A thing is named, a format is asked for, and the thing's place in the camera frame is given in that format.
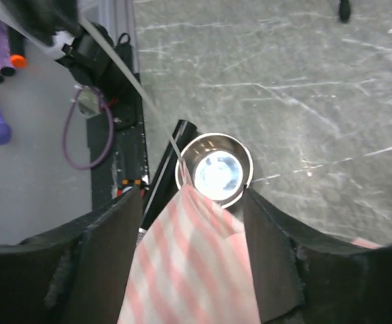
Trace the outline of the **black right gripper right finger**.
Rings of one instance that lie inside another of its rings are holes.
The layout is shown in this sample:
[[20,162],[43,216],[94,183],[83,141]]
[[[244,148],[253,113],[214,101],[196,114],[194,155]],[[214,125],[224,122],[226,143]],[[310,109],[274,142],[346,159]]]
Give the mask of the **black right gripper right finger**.
[[252,189],[243,216],[263,323],[392,323],[392,244],[338,240]]

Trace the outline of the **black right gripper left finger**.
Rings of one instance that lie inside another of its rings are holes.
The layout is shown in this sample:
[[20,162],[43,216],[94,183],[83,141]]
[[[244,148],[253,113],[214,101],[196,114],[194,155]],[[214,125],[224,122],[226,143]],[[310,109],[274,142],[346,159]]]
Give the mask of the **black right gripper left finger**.
[[143,213],[133,188],[16,245],[0,245],[0,323],[116,323]]

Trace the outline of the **pink striped pet tent fabric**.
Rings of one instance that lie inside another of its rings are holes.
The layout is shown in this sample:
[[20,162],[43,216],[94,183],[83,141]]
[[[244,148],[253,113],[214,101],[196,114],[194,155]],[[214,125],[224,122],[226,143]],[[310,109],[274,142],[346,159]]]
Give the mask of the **pink striped pet tent fabric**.
[[[380,248],[356,238],[352,243]],[[138,244],[120,323],[263,323],[244,219],[186,185]]]

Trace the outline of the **white fibreglass tent pole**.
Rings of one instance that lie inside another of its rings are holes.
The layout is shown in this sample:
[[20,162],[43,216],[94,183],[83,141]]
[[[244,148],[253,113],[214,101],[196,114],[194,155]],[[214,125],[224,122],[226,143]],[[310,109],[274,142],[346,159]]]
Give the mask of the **white fibreglass tent pole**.
[[174,152],[178,158],[178,168],[181,173],[181,177],[184,185],[192,185],[191,176],[187,169],[185,160],[183,159],[180,149],[177,146],[177,143],[172,135],[172,133],[168,130],[165,125],[165,121],[161,115],[160,110],[155,106],[153,100],[147,94],[145,89],[141,86],[140,82],[136,79],[136,77],[129,70],[127,65],[122,61],[122,59],[118,56],[114,48],[106,41],[106,39],[101,35],[100,31],[94,25],[87,20],[87,18],[83,15],[79,15],[79,22],[82,27],[94,38],[97,44],[105,51],[108,57],[117,65],[118,69],[124,74],[124,76],[128,79],[128,81],[133,85],[135,90],[141,96],[141,98],[145,101],[146,105],[150,109],[150,111],[155,115],[157,122],[163,128],[164,133],[168,136],[168,140],[172,145]]

